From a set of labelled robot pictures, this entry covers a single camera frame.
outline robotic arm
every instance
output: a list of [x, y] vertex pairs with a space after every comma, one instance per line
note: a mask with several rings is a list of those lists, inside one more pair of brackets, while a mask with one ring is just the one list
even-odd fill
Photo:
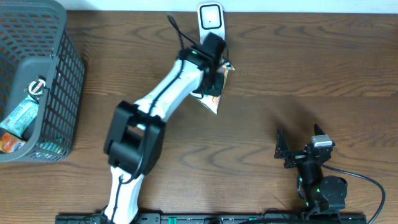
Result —
[[[148, 95], [133, 105], [122, 101], [116, 108], [104, 148], [113, 183], [103, 216], [111, 223], [130, 223], [137, 215], [142, 180], [160, 157], [167, 120], [190, 92], [214, 90], [224, 48], [225, 41], [209, 33], [201, 46], [179, 52], [169, 74]], [[129, 127], [144, 130], [144, 136]]]

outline orange package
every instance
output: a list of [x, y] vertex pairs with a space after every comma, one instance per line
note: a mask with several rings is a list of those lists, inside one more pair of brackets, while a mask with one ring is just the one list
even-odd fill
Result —
[[5, 153], [15, 152], [24, 146], [26, 142], [13, 136], [10, 133], [4, 133], [0, 139], [0, 151]]

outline item in basket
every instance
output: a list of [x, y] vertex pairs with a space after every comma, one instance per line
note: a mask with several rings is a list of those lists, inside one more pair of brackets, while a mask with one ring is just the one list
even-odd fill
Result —
[[27, 98], [22, 100], [17, 108], [1, 122], [0, 128], [4, 128], [8, 132], [21, 138], [22, 133], [37, 116], [38, 110], [39, 105], [28, 95]]
[[13, 136], [10, 133], [4, 133], [0, 139], [0, 151], [5, 153], [15, 152], [24, 146], [26, 142]]
[[[232, 64], [227, 61], [223, 60], [223, 65], [218, 69], [218, 72], [222, 74], [224, 77], [223, 89], [225, 87], [226, 79], [228, 77], [228, 71], [234, 70], [235, 68]], [[213, 113], [217, 114], [218, 105], [220, 103], [221, 95], [220, 96], [211, 96], [211, 95], [201, 95], [197, 93], [191, 93], [191, 95], [196, 98], [203, 106], [207, 107]]]
[[25, 89], [25, 92], [29, 94], [36, 102], [39, 102], [40, 97], [43, 95], [45, 87], [45, 78], [36, 77], [29, 86]]

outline silver metal part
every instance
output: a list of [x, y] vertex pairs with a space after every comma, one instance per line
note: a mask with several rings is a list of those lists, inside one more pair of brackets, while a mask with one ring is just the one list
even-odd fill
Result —
[[329, 138], [329, 136], [327, 134], [323, 134], [323, 135], [319, 135], [319, 136], [312, 136], [311, 141], [312, 141], [312, 144], [314, 145], [314, 147], [333, 145], [333, 141]]

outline wood grain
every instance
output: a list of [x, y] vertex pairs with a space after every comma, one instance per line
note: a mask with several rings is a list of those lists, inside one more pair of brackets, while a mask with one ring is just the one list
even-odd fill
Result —
[[[198, 40], [195, 13], [175, 18]], [[398, 17], [226, 13], [225, 21], [236, 71], [219, 115], [192, 98], [182, 103], [167, 123], [140, 207], [200, 213], [305, 206], [295, 193], [296, 171], [274, 159], [276, 129], [301, 149], [319, 123], [337, 145], [327, 164], [379, 181], [387, 200], [376, 223], [396, 223]], [[162, 12], [69, 12], [68, 30], [88, 71], [74, 151], [54, 164], [0, 164], [1, 223], [53, 223], [59, 213], [107, 205], [103, 144], [114, 108], [153, 89], [179, 48]], [[370, 219], [378, 188], [341, 176], [347, 211]]]

